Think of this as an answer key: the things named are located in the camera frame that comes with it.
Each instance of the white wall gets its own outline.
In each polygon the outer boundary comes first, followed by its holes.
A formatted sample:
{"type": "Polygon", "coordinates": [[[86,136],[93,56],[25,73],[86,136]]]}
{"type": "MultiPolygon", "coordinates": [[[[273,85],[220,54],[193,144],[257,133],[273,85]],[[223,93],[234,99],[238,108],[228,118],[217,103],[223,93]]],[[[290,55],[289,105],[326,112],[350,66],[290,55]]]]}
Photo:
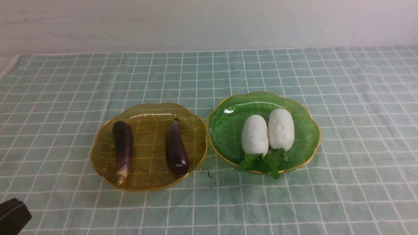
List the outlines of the white wall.
{"type": "Polygon", "coordinates": [[[418,0],[3,0],[0,56],[418,43],[418,0]]]}

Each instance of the green glass plate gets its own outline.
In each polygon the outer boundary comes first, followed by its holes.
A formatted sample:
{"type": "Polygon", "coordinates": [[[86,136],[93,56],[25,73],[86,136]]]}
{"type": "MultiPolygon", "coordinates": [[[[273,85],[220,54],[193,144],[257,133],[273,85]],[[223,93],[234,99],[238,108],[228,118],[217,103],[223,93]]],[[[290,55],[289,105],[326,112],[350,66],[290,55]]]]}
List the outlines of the green glass plate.
{"type": "MultiPolygon", "coordinates": [[[[224,99],[207,119],[210,142],[215,152],[236,166],[244,159],[241,132],[245,121],[253,114],[261,115],[266,123],[274,109],[284,108],[292,115],[295,141],[285,153],[288,160],[278,167],[279,173],[307,164],[321,142],[321,131],[307,109],[298,102],[269,92],[252,92],[224,99]]],[[[248,169],[253,173],[258,169],[248,169]]]]}

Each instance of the white radish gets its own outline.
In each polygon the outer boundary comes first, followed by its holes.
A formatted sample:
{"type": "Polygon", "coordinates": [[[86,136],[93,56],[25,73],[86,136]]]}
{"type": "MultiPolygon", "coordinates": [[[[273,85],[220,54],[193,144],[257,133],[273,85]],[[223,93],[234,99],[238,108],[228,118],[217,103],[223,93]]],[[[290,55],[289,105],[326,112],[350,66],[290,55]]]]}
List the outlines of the white radish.
{"type": "Polygon", "coordinates": [[[267,123],[260,115],[250,116],[244,123],[241,134],[242,150],[244,153],[260,154],[268,152],[267,123]]]}
{"type": "Polygon", "coordinates": [[[295,140],[295,126],[292,115],[285,109],[275,109],[268,121],[268,142],[270,148],[288,151],[295,140]]]}

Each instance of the gold rim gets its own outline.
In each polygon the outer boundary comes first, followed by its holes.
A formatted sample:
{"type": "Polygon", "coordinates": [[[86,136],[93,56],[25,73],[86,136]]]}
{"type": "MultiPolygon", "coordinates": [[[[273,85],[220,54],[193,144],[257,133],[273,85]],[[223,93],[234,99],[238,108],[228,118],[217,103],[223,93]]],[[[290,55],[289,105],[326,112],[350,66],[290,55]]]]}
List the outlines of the gold rim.
{"type": "MultiPolygon", "coordinates": [[[[308,115],[309,115],[309,117],[310,117],[310,119],[314,122],[314,124],[315,124],[315,126],[318,128],[318,130],[319,130],[319,141],[318,141],[318,144],[316,145],[316,147],[315,147],[315,149],[313,150],[313,153],[312,153],[312,156],[310,156],[310,158],[306,161],[306,162],[304,162],[304,163],[302,163],[301,165],[299,165],[299,166],[296,166],[296,167],[292,167],[292,168],[289,168],[289,169],[286,169],[286,170],[281,170],[281,171],[279,171],[279,173],[283,173],[283,172],[287,172],[287,171],[292,171],[292,170],[295,170],[295,169],[297,169],[297,168],[301,168],[301,167],[303,167],[304,165],[306,165],[306,164],[308,164],[313,158],[314,158],[314,156],[315,156],[315,154],[316,154],[316,151],[318,150],[318,148],[319,148],[319,145],[321,144],[321,139],[322,139],[322,134],[321,134],[321,129],[319,128],[319,126],[318,126],[318,124],[315,122],[315,120],[312,118],[312,115],[310,114],[310,112],[305,108],[305,106],[303,106],[301,103],[299,103],[299,102],[297,102],[297,101],[295,101],[295,100],[291,100],[291,99],[287,99],[287,98],[283,98],[283,97],[281,97],[280,95],[277,95],[277,94],[274,94],[274,93],[271,93],[271,92],[262,92],[262,91],[259,91],[259,92],[250,92],[250,93],[247,93],[247,94],[239,94],[239,95],[231,95],[231,96],[229,96],[229,97],[227,97],[227,98],[225,98],[225,99],[223,99],[217,106],[216,106],[216,108],[209,114],[209,116],[208,116],[208,118],[207,118],[207,120],[206,120],[206,132],[208,133],[208,135],[209,135],[209,120],[210,120],[210,117],[212,116],[212,114],[214,113],[214,112],[216,112],[217,110],[218,110],[218,108],[219,108],[219,106],[225,101],[225,100],[227,100],[227,99],[229,99],[229,98],[232,98],[232,97],[236,97],[236,96],[246,96],[246,95],[253,95],[253,94],[255,94],[255,93],[261,93],[261,94],[270,94],[270,95],[274,95],[274,96],[277,96],[277,97],[279,97],[279,98],[281,98],[281,99],[284,99],[284,100],[290,100],[290,101],[292,101],[292,102],[296,102],[298,105],[300,105],[300,106],[302,106],[303,108],[304,108],[304,110],[308,113],[308,115]]],[[[211,137],[209,137],[209,141],[210,141],[210,145],[211,145],[211,147],[212,147],[212,149],[215,151],[215,153],[218,155],[218,156],[220,156],[225,162],[227,162],[227,163],[229,163],[229,164],[231,164],[232,166],[237,166],[237,164],[235,164],[235,163],[233,163],[233,162],[231,162],[230,160],[228,160],[228,159],[226,159],[224,156],[222,156],[217,150],[216,150],[216,148],[215,148],[215,146],[213,145],[213,143],[212,143],[212,138],[211,137]]],[[[251,173],[255,173],[255,174],[270,174],[270,173],[263,173],[263,172],[260,172],[260,171],[254,171],[254,170],[246,170],[246,171],[248,171],[248,172],[251,172],[251,173]]]]}
{"type": "Polygon", "coordinates": [[[196,168],[198,167],[198,166],[200,166],[200,164],[203,162],[203,160],[205,159],[205,157],[206,157],[206,154],[207,154],[207,151],[208,151],[208,128],[207,128],[207,126],[206,126],[206,124],[205,124],[205,122],[199,117],[199,116],[197,116],[196,114],[194,114],[194,113],[192,113],[192,112],[190,112],[190,110],[188,110],[186,107],[184,107],[184,106],[182,106],[182,105],[179,105],[179,104],[175,104],[175,103],[171,103],[171,102],[168,102],[168,103],[164,103],[164,104],[172,104],[172,105],[177,105],[177,106],[179,106],[179,107],[181,107],[182,109],[185,109],[187,112],[189,112],[190,114],[192,114],[193,116],[195,116],[195,117],[197,117],[198,119],[199,119],[199,121],[203,124],[203,126],[205,127],[205,132],[206,132],[206,135],[205,135],[205,145],[206,145],[206,148],[205,148],[205,152],[203,153],[203,157],[202,157],[202,159],[196,164],[196,166],[193,168],[193,169],[191,169],[189,172],[187,172],[183,177],[181,177],[180,179],[178,179],[178,180],[176,180],[176,181],[174,181],[174,182],[172,182],[172,183],[170,183],[170,184],[167,184],[167,185],[164,185],[164,186],[161,186],[161,187],[158,187],[158,188],[152,188],[152,189],[124,189],[124,188],[122,188],[122,187],[120,187],[120,186],[116,186],[116,185],[114,185],[114,184],[112,184],[112,183],[110,183],[106,178],[104,178],[98,171],[97,171],[97,169],[96,169],[96,166],[93,164],[93,159],[92,159],[92,153],[93,153],[93,149],[94,149],[94,146],[97,144],[97,137],[99,136],[99,133],[100,133],[100,130],[107,124],[107,123],[109,123],[110,121],[112,121],[112,120],[115,120],[115,119],[117,119],[117,118],[119,118],[119,117],[121,117],[125,112],[127,112],[128,110],[130,110],[130,109],[133,109],[133,108],[137,108],[137,107],[139,107],[139,106],[142,106],[142,105],[154,105],[154,106],[158,106],[158,105],[161,105],[161,104],[148,104],[148,103],[145,103],[145,104],[139,104],[139,105],[135,105],[135,106],[132,106],[132,107],[130,107],[130,108],[128,108],[127,110],[125,110],[125,111],[123,111],[121,114],[119,114],[118,116],[116,116],[116,117],[113,117],[113,118],[111,118],[111,119],[109,119],[108,121],[106,121],[103,125],[101,125],[100,126],[100,128],[98,129],[98,131],[97,131],[97,133],[96,133],[96,136],[95,136],[95,138],[94,138],[94,142],[93,142],[93,145],[92,145],[92,148],[91,148],[91,150],[90,150],[90,163],[91,163],[91,165],[93,166],[93,169],[94,169],[94,171],[98,174],[98,175],[100,175],[100,177],[105,181],[105,182],[107,182],[110,186],[112,186],[112,187],[114,187],[114,188],[116,188],[116,189],[120,189],[120,190],[123,190],[123,191],[129,191],[129,192],[145,192],[145,191],[157,191],[157,190],[161,190],[161,189],[166,189],[166,188],[169,188],[169,187],[171,187],[171,186],[173,186],[173,185],[176,185],[176,184],[178,184],[178,183],[180,183],[180,181],[182,181],[182,180],[184,180],[187,176],[189,176],[189,174],[190,173],[192,173],[194,170],[196,170],[196,168]]]}

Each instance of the fruit bowl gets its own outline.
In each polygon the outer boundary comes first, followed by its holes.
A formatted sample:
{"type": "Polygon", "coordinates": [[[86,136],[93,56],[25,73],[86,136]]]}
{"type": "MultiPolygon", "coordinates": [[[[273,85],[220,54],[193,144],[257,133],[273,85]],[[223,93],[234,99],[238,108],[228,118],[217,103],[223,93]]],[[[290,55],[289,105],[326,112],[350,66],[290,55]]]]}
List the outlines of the fruit bowl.
{"type": "MultiPolygon", "coordinates": [[[[307,164],[321,142],[321,131],[307,109],[298,102],[269,92],[252,92],[224,99],[207,119],[210,143],[215,152],[229,164],[236,166],[244,159],[241,132],[245,121],[253,114],[268,118],[274,109],[286,109],[293,118],[295,141],[284,153],[287,161],[278,172],[294,170],[307,164]]],[[[256,167],[248,169],[262,174],[256,167]]]]}
{"type": "Polygon", "coordinates": [[[142,104],[133,106],[107,121],[98,131],[90,160],[95,171],[115,188],[127,191],[152,191],[175,185],[203,161],[207,152],[204,122],[185,107],[173,104],[142,104]],[[168,168],[165,153],[166,129],[178,118],[181,138],[189,157],[189,171],[174,175],[168,168]],[[116,121],[129,124],[133,133],[133,155],[128,177],[117,185],[116,155],[112,127],[116,121]]]}

